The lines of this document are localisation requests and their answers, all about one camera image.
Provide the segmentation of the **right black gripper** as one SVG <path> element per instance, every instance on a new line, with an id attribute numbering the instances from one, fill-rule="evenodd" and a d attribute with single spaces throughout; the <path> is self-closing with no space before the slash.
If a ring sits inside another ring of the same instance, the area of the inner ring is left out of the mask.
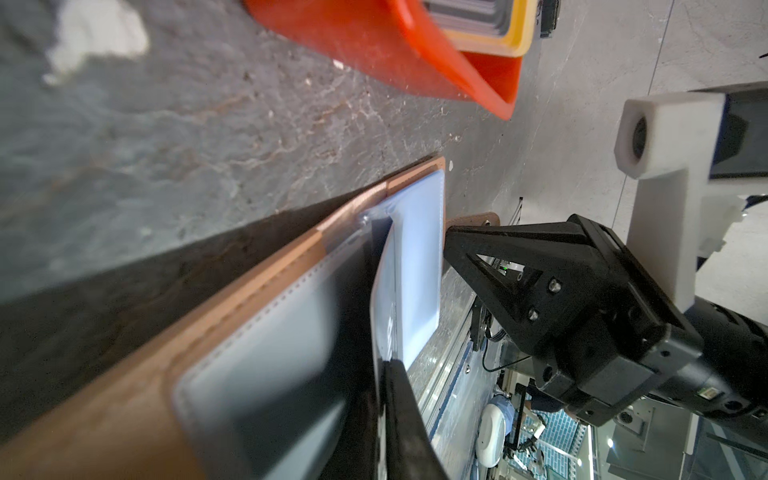
<path id="1" fill-rule="evenodd" d="M 500 274 L 479 255 L 536 272 Z M 523 352 L 538 387 L 601 425 L 674 378 L 704 341 L 607 227 L 452 226 L 444 257 Z"/>

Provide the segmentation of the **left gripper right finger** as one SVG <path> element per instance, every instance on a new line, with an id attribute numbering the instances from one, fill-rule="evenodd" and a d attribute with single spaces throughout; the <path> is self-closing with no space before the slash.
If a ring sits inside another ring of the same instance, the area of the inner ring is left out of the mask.
<path id="1" fill-rule="evenodd" d="M 387 478 L 446 479 L 400 360 L 383 363 L 383 390 Z"/>

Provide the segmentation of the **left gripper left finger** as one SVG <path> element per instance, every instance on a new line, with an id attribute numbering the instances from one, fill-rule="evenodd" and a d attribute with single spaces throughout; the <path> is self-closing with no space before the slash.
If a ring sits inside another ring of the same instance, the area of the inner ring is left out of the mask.
<path id="1" fill-rule="evenodd" d="M 373 387 L 361 390 L 323 469 L 324 479 L 376 479 L 379 465 L 379 403 Z"/>

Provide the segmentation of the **tan leather card holder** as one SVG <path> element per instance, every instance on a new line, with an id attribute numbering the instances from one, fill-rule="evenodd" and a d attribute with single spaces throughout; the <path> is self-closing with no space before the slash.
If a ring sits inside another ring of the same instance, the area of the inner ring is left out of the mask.
<path id="1" fill-rule="evenodd" d="M 407 370 L 437 330 L 446 161 L 353 197 L 1 450 L 5 479 L 442 479 Z"/>

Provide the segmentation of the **red plastic tray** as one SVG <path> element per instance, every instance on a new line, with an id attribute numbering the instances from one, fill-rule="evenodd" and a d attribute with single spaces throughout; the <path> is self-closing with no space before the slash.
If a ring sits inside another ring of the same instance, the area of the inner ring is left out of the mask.
<path id="1" fill-rule="evenodd" d="M 259 1 L 263 27 L 409 94 L 512 117 L 523 61 L 457 50 L 419 1 Z"/>

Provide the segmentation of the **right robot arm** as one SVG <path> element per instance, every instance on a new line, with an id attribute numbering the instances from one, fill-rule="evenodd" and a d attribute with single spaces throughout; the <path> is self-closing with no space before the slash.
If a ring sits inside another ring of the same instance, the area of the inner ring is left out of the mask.
<path id="1" fill-rule="evenodd" d="M 580 420 L 655 395 L 754 442 L 767 437 L 767 330 L 696 298 L 678 307 L 607 227 L 579 215 L 453 226 L 446 261 Z"/>

